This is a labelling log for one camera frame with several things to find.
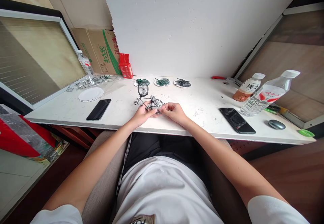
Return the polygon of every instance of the wire bicycle model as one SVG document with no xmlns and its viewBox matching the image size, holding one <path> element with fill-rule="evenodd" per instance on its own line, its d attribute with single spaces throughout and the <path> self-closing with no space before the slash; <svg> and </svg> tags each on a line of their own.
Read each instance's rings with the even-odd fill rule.
<svg viewBox="0 0 324 224">
<path fill-rule="evenodd" d="M 140 106 L 145 105 L 142 99 L 151 100 L 151 102 L 148 105 L 145 105 L 146 111 L 149 111 L 149 109 L 154 110 L 164 105 L 164 103 L 161 100 L 156 99 L 155 96 L 150 96 L 150 98 L 144 98 L 144 96 L 147 96 L 149 93 L 149 86 L 145 82 L 142 82 L 138 85 L 137 91 L 139 94 L 139 98 L 136 98 L 137 101 L 134 101 L 134 105 L 140 105 Z"/>
</svg>

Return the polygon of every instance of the smartphone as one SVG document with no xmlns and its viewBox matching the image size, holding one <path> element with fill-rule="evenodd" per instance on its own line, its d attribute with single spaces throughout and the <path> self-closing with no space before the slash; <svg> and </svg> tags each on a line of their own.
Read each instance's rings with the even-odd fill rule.
<svg viewBox="0 0 324 224">
<path fill-rule="evenodd" d="M 242 118 L 234 108 L 220 108 L 220 112 L 230 123 L 233 129 L 241 134 L 255 134 L 256 131 Z"/>
<path fill-rule="evenodd" d="M 87 117 L 87 120 L 100 120 L 110 102 L 110 99 L 100 100 Z"/>
</svg>

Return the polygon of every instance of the gray mouse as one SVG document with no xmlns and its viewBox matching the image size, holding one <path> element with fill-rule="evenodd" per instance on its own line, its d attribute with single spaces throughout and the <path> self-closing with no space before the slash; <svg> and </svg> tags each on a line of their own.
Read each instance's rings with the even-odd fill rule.
<svg viewBox="0 0 324 224">
<path fill-rule="evenodd" d="M 278 120 L 274 120 L 274 119 L 269 120 L 268 124 L 275 129 L 285 129 L 286 128 L 286 125 L 284 125 L 282 122 L 279 122 Z"/>
</svg>

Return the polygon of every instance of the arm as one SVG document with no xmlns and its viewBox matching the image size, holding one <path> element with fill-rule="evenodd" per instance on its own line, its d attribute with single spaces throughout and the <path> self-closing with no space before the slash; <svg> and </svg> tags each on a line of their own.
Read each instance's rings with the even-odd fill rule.
<svg viewBox="0 0 324 224">
<path fill-rule="evenodd" d="M 246 207 L 250 199 L 259 195 L 271 196 L 288 203 L 246 160 L 189 119 L 178 103 L 167 103 L 160 108 L 160 112 L 191 133 L 233 184 Z"/>
<path fill-rule="evenodd" d="M 130 121 L 74 169 L 47 201 L 43 209 L 54 210 L 62 205 L 71 204 L 82 213 L 92 189 L 119 148 L 133 130 L 141 126 L 149 117 L 156 117 L 154 116 L 156 111 L 155 109 L 147 112 L 144 106 L 140 106 Z"/>
</svg>

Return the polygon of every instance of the hand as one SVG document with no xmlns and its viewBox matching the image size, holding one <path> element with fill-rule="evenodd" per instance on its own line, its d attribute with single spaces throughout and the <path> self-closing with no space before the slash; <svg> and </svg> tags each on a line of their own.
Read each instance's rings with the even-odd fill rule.
<svg viewBox="0 0 324 224">
<path fill-rule="evenodd" d="M 183 112 L 179 103 L 169 102 L 159 108 L 159 111 L 182 126 L 190 120 Z"/>
<path fill-rule="evenodd" d="M 135 129 L 145 123 L 148 118 L 156 118 L 159 116 L 158 114 L 155 115 L 157 109 L 146 111 L 145 108 L 149 103 L 151 103 L 151 101 L 146 101 L 142 106 L 139 106 L 134 116 L 130 119 L 129 123 L 131 123 Z"/>
</svg>

